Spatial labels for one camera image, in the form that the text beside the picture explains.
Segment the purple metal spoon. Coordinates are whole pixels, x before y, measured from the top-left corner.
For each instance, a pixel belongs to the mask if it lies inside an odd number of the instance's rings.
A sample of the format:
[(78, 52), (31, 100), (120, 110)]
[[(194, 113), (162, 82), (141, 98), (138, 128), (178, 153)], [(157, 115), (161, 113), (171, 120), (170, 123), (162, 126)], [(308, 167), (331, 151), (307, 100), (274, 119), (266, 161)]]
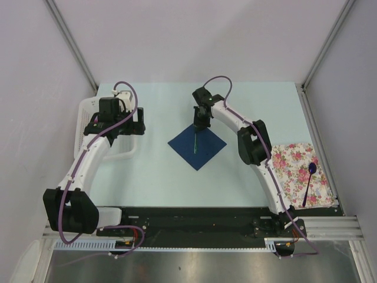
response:
[(308, 178), (308, 182), (307, 182), (307, 186), (306, 186), (306, 191), (305, 191), (305, 195), (304, 195), (304, 198), (303, 198), (303, 202), (302, 202), (302, 206), (305, 208), (306, 207), (306, 203), (307, 203), (307, 196), (308, 196), (308, 193), (309, 193), (309, 185), (310, 185), (310, 181), (311, 181), (311, 178), (312, 176), (316, 173), (317, 171), (317, 165), (314, 163), (314, 162), (311, 162), (308, 166), (308, 171), (309, 171), (309, 178)]

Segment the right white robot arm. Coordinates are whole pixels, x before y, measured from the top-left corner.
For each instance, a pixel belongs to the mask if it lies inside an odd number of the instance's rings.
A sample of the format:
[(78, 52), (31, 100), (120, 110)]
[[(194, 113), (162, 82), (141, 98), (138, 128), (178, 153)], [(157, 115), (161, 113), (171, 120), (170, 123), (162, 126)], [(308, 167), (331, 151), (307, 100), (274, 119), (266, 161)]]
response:
[(248, 121), (226, 105), (225, 99), (213, 96), (205, 87), (193, 92), (194, 130), (210, 127), (211, 119), (218, 119), (237, 134), (238, 153), (241, 160), (250, 166), (264, 190), (271, 213), (278, 216), (272, 221), (272, 231), (277, 236), (286, 236), (297, 220), (295, 209), (277, 179), (272, 162), (272, 145), (265, 123), (262, 120)]

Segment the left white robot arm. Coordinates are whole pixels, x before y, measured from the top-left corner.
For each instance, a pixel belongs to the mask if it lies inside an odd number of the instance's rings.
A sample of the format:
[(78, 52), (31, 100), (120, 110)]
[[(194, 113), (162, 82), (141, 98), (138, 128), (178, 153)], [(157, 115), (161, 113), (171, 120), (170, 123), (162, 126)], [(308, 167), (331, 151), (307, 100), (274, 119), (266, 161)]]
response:
[(129, 231), (130, 221), (120, 208), (96, 206), (89, 194), (100, 165), (132, 158), (136, 137), (144, 133), (144, 110), (131, 91), (114, 90), (109, 97), (80, 102), (74, 162), (57, 188), (43, 195), (53, 231), (92, 234), (107, 226), (119, 236)]

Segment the iridescent metal fork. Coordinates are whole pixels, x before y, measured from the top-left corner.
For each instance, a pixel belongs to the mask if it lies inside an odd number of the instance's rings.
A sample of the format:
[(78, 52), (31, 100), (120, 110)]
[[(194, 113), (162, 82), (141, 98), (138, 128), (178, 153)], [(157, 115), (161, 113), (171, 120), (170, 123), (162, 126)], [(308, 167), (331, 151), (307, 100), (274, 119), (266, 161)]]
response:
[(194, 154), (197, 154), (197, 133), (194, 133)]

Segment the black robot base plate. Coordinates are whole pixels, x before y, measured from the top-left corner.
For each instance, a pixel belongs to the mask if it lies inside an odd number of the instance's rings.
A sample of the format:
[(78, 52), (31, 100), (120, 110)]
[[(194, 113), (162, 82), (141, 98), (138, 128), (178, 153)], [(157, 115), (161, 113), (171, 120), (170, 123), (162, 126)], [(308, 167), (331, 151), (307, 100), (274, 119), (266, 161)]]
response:
[(261, 208), (123, 207), (117, 229), (97, 231), (102, 237), (133, 237), (143, 248), (262, 248), (277, 238), (277, 253), (290, 256), (299, 231), (284, 229), (279, 216)]

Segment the dark blue paper napkin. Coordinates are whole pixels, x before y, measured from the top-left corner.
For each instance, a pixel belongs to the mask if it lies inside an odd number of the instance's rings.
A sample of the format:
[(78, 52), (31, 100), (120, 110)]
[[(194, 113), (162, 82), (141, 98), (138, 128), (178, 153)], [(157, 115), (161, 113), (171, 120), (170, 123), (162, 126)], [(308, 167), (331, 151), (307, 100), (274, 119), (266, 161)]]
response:
[(170, 140), (168, 145), (194, 170), (198, 171), (227, 143), (208, 128), (196, 132), (192, 124)]

